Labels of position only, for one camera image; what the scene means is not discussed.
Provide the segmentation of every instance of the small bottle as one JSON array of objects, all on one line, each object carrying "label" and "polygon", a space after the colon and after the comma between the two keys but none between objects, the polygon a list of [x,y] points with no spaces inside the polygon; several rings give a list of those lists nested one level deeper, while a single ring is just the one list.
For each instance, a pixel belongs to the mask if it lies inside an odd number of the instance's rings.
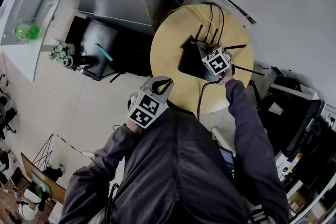
[{"label": "small bottle", "polygon": [[20,24],[13,29],[13,34],[19,40],[35,40],[38,38],[41,28],[37,25]]}]

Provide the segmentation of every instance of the wooden board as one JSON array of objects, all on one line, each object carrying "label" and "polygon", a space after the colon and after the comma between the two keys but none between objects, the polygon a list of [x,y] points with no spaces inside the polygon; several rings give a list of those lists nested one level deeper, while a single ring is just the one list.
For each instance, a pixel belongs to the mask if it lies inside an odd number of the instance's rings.
[{"label": "wooden board", "polygon": [[42,171],[40,171],[30,160],[27,159],[23,153],[21,153],[21,158],[27,176],[31,179],[32,173],[36,175],[50,188],[50,196],[52,199],[57,200],[63,204],[66,190],[56,182],[52,181]]},{"label": "wooden board", "polygon": [[[195,5],[204,16],[211,18],[209,5]],[[247,69],[253,69],[253,45],[249,40],[243,25],[229,12],[223,10],[225,16],[224,30],[220,39],[222,47],[246,44],[246,48],[232,49],[234,63]],[[222,26],[222,15],[219,9],[213,6],[213,22],[219,28]],[[185,110],[196,113],[198,99],[203,84],[208,81],[199,79],[178,70],[183,49],[180,45],[190,35],[195,36],[200,24],[204,27],[199,35],[203,40],[208,30],[208,21],[194,8],[181,8],[170,15],[158,28],[151,48],[151,68],[153,76],[172,78],[174,87],[169,100]],[[236,80],[241,80],[245,86],[251,78],[251,73],[236,69]],[[225,85],[209,85],[204,91],[201,113],[221,110],[229,106],[225,97]]]}]

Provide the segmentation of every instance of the person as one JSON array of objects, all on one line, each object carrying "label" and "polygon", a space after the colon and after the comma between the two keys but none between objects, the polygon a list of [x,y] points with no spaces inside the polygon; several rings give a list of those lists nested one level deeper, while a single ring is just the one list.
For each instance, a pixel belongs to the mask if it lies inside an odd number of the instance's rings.
[{"label": "person", "polygon": [[[260,216],[288,223],[286,193],[256,108],[231,70],[224,82],[236,121],[234,178],[211,133],[194,116],[167,109],[147,129],[122,125],[72,175],[59,223],[257,223]],[[108,204],[123,158],[123,180]]]}]

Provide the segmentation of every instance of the wooden tabletop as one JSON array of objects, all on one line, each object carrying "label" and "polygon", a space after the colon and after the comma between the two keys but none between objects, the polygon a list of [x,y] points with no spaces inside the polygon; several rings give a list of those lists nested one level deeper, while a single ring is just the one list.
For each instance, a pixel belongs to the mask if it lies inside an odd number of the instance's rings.
[{"label": "wooden tabletop", "polygon": [[[209,5],[196,5],[196,7],[210,18]],[[253,46],[243,25],[229,12],[223,10],[225,16],[224,30],[219,44],[222,47],[246,44],[246,48],[233,49],[236,65],[253,69]],[[219,29],[222,27],[222,14],[218,7],[213,6],[213,23]],[[151,48],[151,68],[153,75],[172,78],[174,87],[169,95],[169,100],[185,110],[196,113],[198,99],[203,84],[208,81],[199,79],[180,72],[179,65],[182,49],[180,45],[190,35],[195,37],[199,26],[204,27],[199,35],[199,40],[206,36],[209,22],[197,11],[195,7],[184,7],[172,13],[157,30]],[[245,86],[251,78],[251,73],[236,69],[236,80],[241,80]],[[210,84],[203,93],[201,113],[221,110],[229,105],[225,97],[225,85]]]}]

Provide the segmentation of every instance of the jacket sleeve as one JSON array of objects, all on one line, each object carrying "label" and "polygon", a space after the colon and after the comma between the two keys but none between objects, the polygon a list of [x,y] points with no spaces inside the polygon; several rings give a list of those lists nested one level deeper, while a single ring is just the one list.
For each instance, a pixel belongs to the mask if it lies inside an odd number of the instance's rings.
[{"label": "jacket sleeve", "polygon": [[77,170],[71,177],[60,224],[88,223],[108,200],[109,182],[125,154],[132,150],[137,139],[124,124],[97,150],[95,159],[87,167]]},{"label": "jacket sleeve", "polygon": [[254,205],[277,223],[288,223],[289,206],[278,178],[272,145],[253,103],[241,81],[226,83],[229,112],[236,121],[235,182],[237,188]]}]

